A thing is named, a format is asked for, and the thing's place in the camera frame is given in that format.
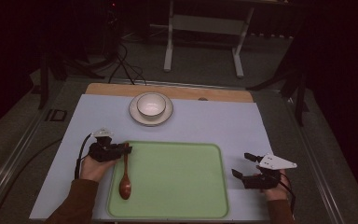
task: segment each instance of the green cutting board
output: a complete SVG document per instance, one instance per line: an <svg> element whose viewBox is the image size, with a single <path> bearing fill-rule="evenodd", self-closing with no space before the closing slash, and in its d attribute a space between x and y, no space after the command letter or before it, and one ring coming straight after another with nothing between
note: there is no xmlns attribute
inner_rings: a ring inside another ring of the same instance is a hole
<svg viewBox="0 0 358 224"><path fill-rule="evenodd" d="M124 161L115 165L107 205L113 217L217 218L228 212L220 148L214 144L129 141L131 196L118 186Z"/></svg>

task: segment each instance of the spoon handle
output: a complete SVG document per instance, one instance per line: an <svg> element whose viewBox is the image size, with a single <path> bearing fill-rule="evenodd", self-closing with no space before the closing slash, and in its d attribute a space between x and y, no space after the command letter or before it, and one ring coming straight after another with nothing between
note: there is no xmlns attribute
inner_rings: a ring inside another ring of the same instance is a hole
<svg viewBox="0 0 358 224"><path fill-rule="evenodd" d="M129 154L124 154L124 175L127 175Z"/></svg>

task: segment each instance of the brown sleeve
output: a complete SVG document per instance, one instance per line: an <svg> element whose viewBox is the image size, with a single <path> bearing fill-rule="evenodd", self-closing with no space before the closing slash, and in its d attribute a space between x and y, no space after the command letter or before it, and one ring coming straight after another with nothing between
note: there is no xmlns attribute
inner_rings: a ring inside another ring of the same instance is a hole
<svg viewBox="0 0 358 224"><path fill-rule="evenodd" d="M90 223L98 183L91 180L72 181L68 197L45 221L48 224Z"/></svg>
<svg viewBox="0 0 358 224"><path fill-rule="evenodd" d="M289 202L286 200L275 200L267 202L271 224L294 224Z"/></svg>

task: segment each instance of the wooden spoon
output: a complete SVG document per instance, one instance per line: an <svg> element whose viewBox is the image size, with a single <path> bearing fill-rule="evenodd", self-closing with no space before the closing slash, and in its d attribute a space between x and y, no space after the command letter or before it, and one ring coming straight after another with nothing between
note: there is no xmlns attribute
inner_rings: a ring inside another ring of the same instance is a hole
<svg viewBox="0 0 358 224"><path fill-rule="evenodd" d="M130 182L129 176L127 174L128 157L129 157L129 155L127 153L125 153L124 154L124 175L120 181L120 185L119 185L119 189L118 189L118 192L120 193L121 198L124 200L129 199L130 195L131 195L131 182Z"/></svg>

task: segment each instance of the white bowl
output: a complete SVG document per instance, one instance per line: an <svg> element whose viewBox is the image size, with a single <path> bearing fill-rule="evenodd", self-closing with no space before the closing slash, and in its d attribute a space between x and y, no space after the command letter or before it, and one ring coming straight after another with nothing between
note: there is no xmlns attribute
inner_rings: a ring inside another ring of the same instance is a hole
<svg viewBox="0 0 358 224"><path fill-rule="evenodd" d="M155 93L148 93L139 98L137 107L142 115L149 118L155 118L164 112L165 104L165 100L162 96Z"/></svg>

